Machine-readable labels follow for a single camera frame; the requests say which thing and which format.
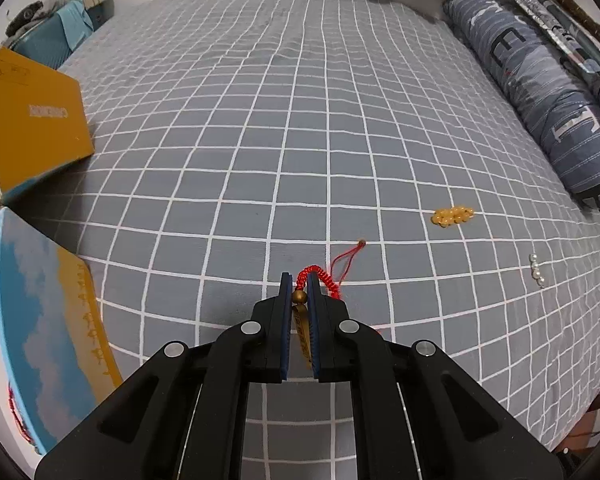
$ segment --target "silver screw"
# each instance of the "silver screw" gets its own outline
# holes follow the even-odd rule
[[[341,321],[339,327],[345,334],[355,334],[360,329],[360,325],[352,319]]]
[[[182,355],[183,352],[184,345],[182,343],[178,343],[177,341],[169,343],[167,346],[164,347],[164,354],[167,357],[178,357],[179,355]]]
[[[242,330],[243,334],[253,335],[257,334],[261,328],[262,327],[257,321],[245,321],[240,327],[240,330]]]
[[[436,353],[436,346],[431,341],[418,341],[416,352],[424,357],[429,357]]]

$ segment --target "brown bead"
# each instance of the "brown bead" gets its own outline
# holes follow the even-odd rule
[[[306,292],[304,290],[294,290],[291,295],[291,301],[294,303],[306,303]]]

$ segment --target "mattress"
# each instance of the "mattress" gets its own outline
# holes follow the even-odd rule
[[[351,317],[435,341],[548,448],[596,395],[600,214],[445,23],[387,0],[156,0],[62,70],[96,155],[16,211],[90,264],[123,375],[364,238]],[[475,216],[430,221],[451,205]],[[348,384],[313,381],[295,337],[290,360],[251,386],[243,478],[355,478]]]

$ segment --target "folded blanket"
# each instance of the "folded blanket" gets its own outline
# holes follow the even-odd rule
[[[445,12],[516,108],[564,187],[600,209],[600,106],[512,0],[448,0]]]

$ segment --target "open box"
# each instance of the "open box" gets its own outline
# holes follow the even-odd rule
[[[88,267],[8,207],[92,153],[78,82],[0,48],[0,442],[30,476],[122,383]]]

